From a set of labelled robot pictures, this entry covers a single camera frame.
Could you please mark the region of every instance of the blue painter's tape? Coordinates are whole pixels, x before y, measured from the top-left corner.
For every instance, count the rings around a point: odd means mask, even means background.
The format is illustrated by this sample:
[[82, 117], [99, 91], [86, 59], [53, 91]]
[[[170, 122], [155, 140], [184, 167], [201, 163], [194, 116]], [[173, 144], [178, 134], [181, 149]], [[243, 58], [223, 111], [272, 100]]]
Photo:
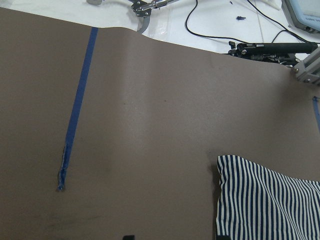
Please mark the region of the blue painter's tape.
[[320, 99], [319, 97], [316, 97], [316, 96], [313, 97], [313, 109], [314, 109], [315, 119], [316, 119], [316, 122], [318, 123], [318, 128], [320, 132], [320, 113], [319, 113], [319, 105], [318, 105], [319, 99]]
[[65, 146], [64, 146], [64, 150], [63, 150], [63, 156], [62, 156], [62, 164], [61, 164], [61, 168], [60, 168], [60, 171], [58, 174], [58, 187], [57, 187], [58, 191], [61, 191], [65, 186], [67, 169], [69, 166], [72, 146], [74, 144], [78, 119], [79, 119], [79, 115], [80, 115], [82, 101], [83, 101], [84, 94], [85, 94], [91, 59], [92, 59], [92, 55], [94, 52], [97, 35], [98, 35], [98, 28], [93, 27], [91, 29], [89, 42], [88, 42], [88, 45], [86, 48], [86, 53], [85, 53], [85, 57], [84, 57], [83, 65], [82, 65], [80, 80], [79, 80], [78, 88], [76, 90], [76, 95], [75, 95], [75, 99], [74, 99], [74, 103], [73, 103], [73, 108], [72, 108], [71, 117], [69, 120], [68, 129], [66, 131]]

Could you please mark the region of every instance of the striped cloth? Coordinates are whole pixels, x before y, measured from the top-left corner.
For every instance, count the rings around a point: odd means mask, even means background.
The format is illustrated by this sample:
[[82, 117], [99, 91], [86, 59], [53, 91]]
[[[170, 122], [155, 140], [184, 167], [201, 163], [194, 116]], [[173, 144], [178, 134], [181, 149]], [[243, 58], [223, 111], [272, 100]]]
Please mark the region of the striped cloth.
[[320, 182], [234, 155], [219, 156], [218, 170], [217, 240], [320, 240]]

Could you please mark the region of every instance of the black cable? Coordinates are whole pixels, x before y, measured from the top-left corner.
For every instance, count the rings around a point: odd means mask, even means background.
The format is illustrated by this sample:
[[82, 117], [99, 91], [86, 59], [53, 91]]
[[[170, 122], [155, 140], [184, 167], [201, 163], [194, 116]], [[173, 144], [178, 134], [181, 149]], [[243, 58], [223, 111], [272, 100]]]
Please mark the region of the black cable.
[[[282, 28], [284, 28], [284, 30], [281, 30], [280, 32], [278, 32], [278, 34], [274, 37], [274, 39], [272, 40], [271, 43], [273, 43], [276, 38], [279, 36], [279, 34], [283, 33], [283, 32], [287, 32], [288, 34], [294, 36], [295, 38], [305, 42], [305, 43], [312, 43], [312, 41], [308, 41], [304, 38], [302, 38], [301, 36], [299, 36], [298, 34], [290, 31], [289, 29], [287, 29], [285, 26], [283, 26], [280, 22], [272, 19], [271, 17], [265, 15], [262, 11], [260, 11], [255, 5], [253, 5], [250, 0], [247, 0], [249, 2], [249, 4], [255, 9], [257, 10], [262, 16], [264, 16], [265, 18], [269, 19], [270, 21], [278, 24], [279, 26], [281, 26]], [[208, 36], [208, 35], [202, 35], [202, 34], [199, 34], [199, 33], [196, 33], [196, 32], [193, 32], [189, 29], [188, 27], [188, 21], [189, 21], [189, 18], [191, 16], [191, 14], [194, 12], [194, 10], [198, 7], [198, 0], [195, 0], [195, 6], [194, 8], [191, 10], [191, 12], [188, 14], [188, 16], [186, 17], [186, 20], [184, 22], [184, 26], [185, 26], [185, 29], [191, 33], [192, 35], [195, 35], [195, 36], [198, 36], [198, 37], [202, 37], [202, 38], [208, 38], [208, 39], [230, 39], [230, 40], [235, 40], [235, 41], [238, 41], [240, 43], [244, 43], [244, 44], [248, 44], [247, 41], [242, 41], [242, 40], [239, 40], [237, 38], [234, 38], [234, 37], [227, 37], [227, 36]]]
[[287, 30], [281, 30], [280, 32], [278, 32], [277, 35], [275, 35], [274, 39], [271, 41], [271, 43], [273, 44], [274, 41], [276, 40], [276, 38], [279, 36], [279, 34], [283, 33], [283, 32], [286, 32]]
[[272, 21], [272, 22], [278, 24], [279, 26], [281, 26], [282, 28], [284, 28], [284, 29], [285, 29], [285, 32], [288, 32], [289, 34], [291, 34], [291, 35], [294, 36], [295, 38], [297, 38], [297, 39], [299, 39], [299, 40], [301, 40], [301, 41], [303, 41], [303, 42], [305, 42], [305, 43], [312, 43], [311, 41], [308, 41], [308, 40], [302, 38], [301, 36], [299, 36], [298, 34], [290, 31], [290, 30], [287, 29], [285, 26], [283, 26], [280, 22], [278, 22], [278, 21], [272, 19], [271, 17], [265, 15], [265, 14], [264, 14], [262, 11], [260, 11], [255, 5], [253, 5], [253, 4], [250, 2], [250, 0], [247, 0], [247, 1], [248, 1], [248, 3], [249, 3], [255, 10], [257, 10], [262, 16], [264, 16], [265, 18], [269, 19], [270, 21]]
[[188, 20], [190, 18], [190, 15], [193, 13], [193, 11], [198, 7], [198, 0], [195, 0], [195, 6], [194, 8], [191, 10], [191, 12], [189, 13], [189, 15], [186, 17], [186, 20], [184, 22], [184, 26], [185, 26], [185, 29], [191, 33], [192, 35], [195, 35], [195, 36], [198, 36], [198, 37], [202, 37], [202, 38], [208, 38], [208, 39], [230, 39], [230, 40], [235, 40], [235, 41], [238, 41], [240, 43], [244, 43], [244, 44], [248, 44], [247, 41], [242, 41], [242, 40], [239, 40], [237, 38], [234, 38], [234, 37], [227, 37], [227, 36], [207, 36], [207, 35], [202, 35], [202, 34], [198, 34], [198, 33], [195, 33], [193, 31], [191, 31], [189, 28], [188, 28]]

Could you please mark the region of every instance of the electronic device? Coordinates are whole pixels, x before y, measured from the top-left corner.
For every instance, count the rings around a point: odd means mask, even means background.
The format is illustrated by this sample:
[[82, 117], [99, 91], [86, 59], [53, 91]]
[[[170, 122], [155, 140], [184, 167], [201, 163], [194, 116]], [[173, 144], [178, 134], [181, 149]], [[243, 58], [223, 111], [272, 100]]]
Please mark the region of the electronic device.
[[288, 22], [309, 33], [320, 32], [320, 0], [283, 0]]

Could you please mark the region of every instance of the white table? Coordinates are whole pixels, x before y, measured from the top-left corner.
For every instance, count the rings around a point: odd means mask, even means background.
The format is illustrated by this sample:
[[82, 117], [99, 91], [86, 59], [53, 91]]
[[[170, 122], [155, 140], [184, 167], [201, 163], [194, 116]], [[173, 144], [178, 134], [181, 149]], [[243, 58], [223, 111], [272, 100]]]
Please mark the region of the white table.
[[[217, 53], [227, 53], [228, 40], [194, 36], [185, 29], [185, 20], [195, 0], [180, 0], [160, 9], [153, 9], [150, 25], [143, 35], [169, 43], [184, 45]], [[269, 43], [282, 29], [260, 15], [246, 0], [199, 0], [198, 8], [189, 19], [189, 28], [199, 34], [234, 37], [250, 43]], [[263, 13], [288, 26], [282, 10], [276, 10], [260, 0], [252, 0]], [[139, 19], [131, 10], [128, 0], [104, 0], [94, 6], [86, 0], [0, 0], [0, 7], [42, 15], [50, 18], [99, 28], [124, 27], [137, 30]], [[237, 16], [246, 17], [236, 20]], [[290, 30], [301, 37], [320, 42], [320, 34], [307, 33], [295, 27]], [[276, 43], [297, 43], [296, 38], [283, 32]]]

